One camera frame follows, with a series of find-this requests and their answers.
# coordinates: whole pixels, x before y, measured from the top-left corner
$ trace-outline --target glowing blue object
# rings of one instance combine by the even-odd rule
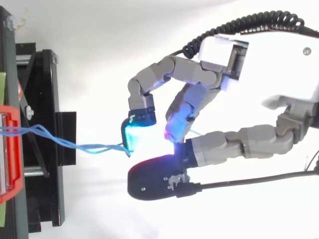
[[[130,151],[142,150],[150,158],[174,154],[174,144],[164,138],[164,129],[158,124],[146,127],[125,128],[127,147]]]

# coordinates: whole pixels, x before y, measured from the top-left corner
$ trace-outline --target red clamp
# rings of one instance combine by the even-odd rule
[[[2,126],[20,127],[19,109],[0,105],[0,120]],[[13,198],[22,188],[21,137],[0,135],[0,204]]]

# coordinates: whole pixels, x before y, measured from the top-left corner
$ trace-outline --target blue wire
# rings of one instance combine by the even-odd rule
[[[127,150],[125,147],[121,146],[121,144],[118,145],[104,145],[104,144],[83,144],[83,145],[77,145],[75,143],[69,142],[65,139],[54,137],[45,127],[36,124],[34,126],[31,126],[30,128],[23,128],[23,127],[0,127],[0,134],[7,137],[12,136],[19,136],[25,133],[32,132],[36,135],[39,135],[41,137],[45,137],[48,139],[53,140],[54,142],[68,148],[76,148],[80,149],[84,152],[91,153],[91,154],[98,154],[103,153],[109,150],[118,150],[118,151],[124,151],[126,154],[130,155],[130,151]],[[99,151],[92,151],[90,149],[101,149]]]

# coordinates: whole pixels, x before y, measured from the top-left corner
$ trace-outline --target white background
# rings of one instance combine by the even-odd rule
[[[128,113],[128,80],[142,68],[212,27],[255,12],[289,10],[318,29],[317,2],[1,0],[0,5],[20,25],[17,42],[36,42],[37,50],[52,49],[59,55],[60,109],[77,111],[77,143],[115,144],[121,142],[120,126]],[[276,75],[276,69],[265,70]],[[181,87],[171,81],[154,93],[161,123]],[[274,124],[278,113],[221,94],[203,110],[194,129],[206,133]],[[309,130],[306,139],[286,155],[231,159],[189,174],[193,182],[205,183],[300,171],[317,151],[318,135]],[[59,228],[43,223],[42,232],[30,238],[319,238],[319,179],[315,177],[143,202],[126,192],[132,160],[122,152],[78,152],[77,165],[63,168],[65,223]]]

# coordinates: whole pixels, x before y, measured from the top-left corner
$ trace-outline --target black coiled cord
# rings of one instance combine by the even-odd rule
[[[255,13],[213,28],[193,39],[185,45],[181,51],[175,53],[183,53],[186,58],[191,59],[199,52],[203,40],[208,36],[214,36],[216,34],[255,33],[279,30],[319,37],[316,31],[305,27],[304,24],[305,21],[303,19],[298,18],[296,14],[291,14],[288,11]]]

